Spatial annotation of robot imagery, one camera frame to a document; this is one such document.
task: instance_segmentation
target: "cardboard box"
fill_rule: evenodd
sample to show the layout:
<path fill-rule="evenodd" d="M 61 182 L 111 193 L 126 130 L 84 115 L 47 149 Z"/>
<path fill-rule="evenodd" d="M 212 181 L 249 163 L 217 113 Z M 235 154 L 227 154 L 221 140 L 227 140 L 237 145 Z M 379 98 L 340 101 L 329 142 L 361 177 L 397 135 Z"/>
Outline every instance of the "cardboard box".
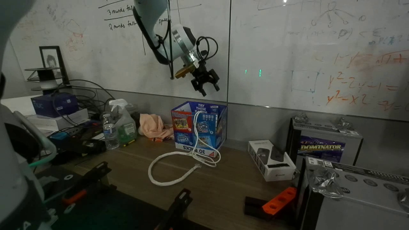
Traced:
<path fill-rule="evenodd" d="M 225 105 L 191 101 L 184 102 L 171 111 L 175 147 L 191 151 L 195 143 L 193 120 L 197 111 L 204 112 L 200 113 L 197 120 L 199 138 L 213 148 L 220 148 L 226 135 L 227 107 Z M 199 142 L 195 152 L 209 154 L 213 151 Z"/>
<path fill-rule="evenodd" d="M 267 157 L 259 156 L 259 148 L 269 149 Z M 282 162 L 272 159 L 269 157 L 272 148 L 273 144 L 269 140 L 250 140 L 248 142 L 246 152 L 253 158 L 257 168 L 266 181 L 291 180 L 295 171 L 294 162 L 286 152 L 283 153 Z"/>

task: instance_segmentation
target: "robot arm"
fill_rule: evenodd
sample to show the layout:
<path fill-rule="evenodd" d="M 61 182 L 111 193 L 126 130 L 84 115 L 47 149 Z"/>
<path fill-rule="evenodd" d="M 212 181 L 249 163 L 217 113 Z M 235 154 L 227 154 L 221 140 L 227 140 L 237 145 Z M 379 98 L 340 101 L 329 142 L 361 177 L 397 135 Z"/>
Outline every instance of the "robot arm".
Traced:
<path fill-rule="evenodd" d="M 171 29 L 171 23 L 168 20 L 167 32 L 163 37 L 153 32 L 156 23 L 166 9 L 168 9 L 168 0 L 135 0 L 135 7 L 133 10 L 135 20 L 151 50 L 153 51 L 157 61 L 172 66 L 172 61 L 177 57 L 181 57 L 184 66 L 177 70 L 176 78 L 184 76 L 186 73 L 190 73 L 194 76 L 194 79 L 191 80 L 193 88 L 195 90 L 199 90 L 203 96 L 205 96 L 203 84 L 207 82 L 212 83 L 214 89 L 218 90 L 218 75 L 214 70 L 205 69 L 205 60 L 208 60 L 208 53 L 203 55 L 205 57 L 203 57 L 202 53 L 197 53 L 198 50 L 194 48 L 194 46 L 197 46 L 198 43 L 188 27 L 181 27 L 180 24 L 177 24 L 175 25 L 175 29 Z"/>

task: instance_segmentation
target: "label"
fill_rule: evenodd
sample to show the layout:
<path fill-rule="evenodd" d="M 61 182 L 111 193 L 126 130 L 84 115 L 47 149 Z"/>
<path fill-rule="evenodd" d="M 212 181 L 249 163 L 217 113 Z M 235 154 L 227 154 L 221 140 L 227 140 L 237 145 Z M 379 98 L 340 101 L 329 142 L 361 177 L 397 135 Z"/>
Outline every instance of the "label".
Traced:
<path fill-rule="evenodd" d="M 345 143 L 342 142 L 301 135 L 297 153 L 340 162 L 344 149 Z"/>
<path fill-rule="evenodd" d="M 193 147 L 190 147 L 190 145 L 182 145 L 182 149 L 186 151 L 186 152 L 190 152 L 190 151 L 193 149 Z M 200 154 L 204 154 L 204 153 L 205 153 L 204 149 L 202 149 L 202 148 L 195 148 L 194 152 L 198 152 L 198 153 L 200 153 Z"/>

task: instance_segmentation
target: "wall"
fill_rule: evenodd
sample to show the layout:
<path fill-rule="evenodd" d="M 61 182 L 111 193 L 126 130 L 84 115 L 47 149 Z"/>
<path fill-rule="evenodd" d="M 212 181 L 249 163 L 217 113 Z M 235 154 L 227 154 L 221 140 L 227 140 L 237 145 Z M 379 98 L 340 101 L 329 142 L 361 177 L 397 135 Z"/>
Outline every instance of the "wall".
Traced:
<path fill-rule="evenodd" d="M 231 1 L 228 102 L 409 121 L 402 0 Z"/>
<path fill-rule="evenodd" d="M 142 112 L 154 112 L 170 121 L 170 110 L 188 98 L 112 92 L 115 97 L 134 103 Z M 226 145 L 244 149 L 250 139 L 271 139 L 285 147 L 289 119 L 300 111 L 228 103 Z M 340 115 L 305 112 L 310 119 L 336 120 Z M 346 116 L 364 142 L 356 165 L 409 176 L 409 122 Z"/>

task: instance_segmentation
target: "black clamp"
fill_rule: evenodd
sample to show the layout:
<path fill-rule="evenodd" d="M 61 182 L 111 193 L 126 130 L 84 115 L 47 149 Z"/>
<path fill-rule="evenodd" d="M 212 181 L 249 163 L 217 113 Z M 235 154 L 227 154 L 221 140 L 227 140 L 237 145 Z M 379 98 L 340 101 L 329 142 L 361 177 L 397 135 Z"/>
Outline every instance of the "black clamp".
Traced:
<path fill-rule="evenodd" d="M 110 171 L 111 168 L 107 167 L 107 162 L 104 161 L 94 166 L 84 176 L 81 176 L 80 180 L 78 180 L 78 182 L 73 188 L 70 188 L 65 193 L 62 198 L 64 203 L 71 204 L 75 203 L 78 199 L 83 198 L 87 193 L 90 191 L 90 185 L 101 181 Z"/>
<path fill-rule="evenodd" d="M 162 221 L 156 226 L 154 230 L 168 230 L 175 228 L 181 223 L 181 214 L 185 212 L 190 202 L 193 200 L 190 197 L 190 190 L 182 189 L 179 195 L 175 198 L 174 203 L 167 209 Z"/>
<path fill-rule="evenodd" d="M 191 80 L 191 85 L 193 85 L 194 90 L 199 90 L 203 94 L 203 97 L 205 96 L 205 92 L 203 89 L 203 84 L 207 82 L 213 84 L 216 90 L 220 90 L 220 88 L 217 85 L 217 82 L 220 79 L 217 73 L 213 69 L 207 71 L 204 64 L 205 64 L 204 61 L 200 61 L 199 67 L 197 67 L 194 71 L 191 71 L 191 74 L 194 76 L 194 79 Z"/>

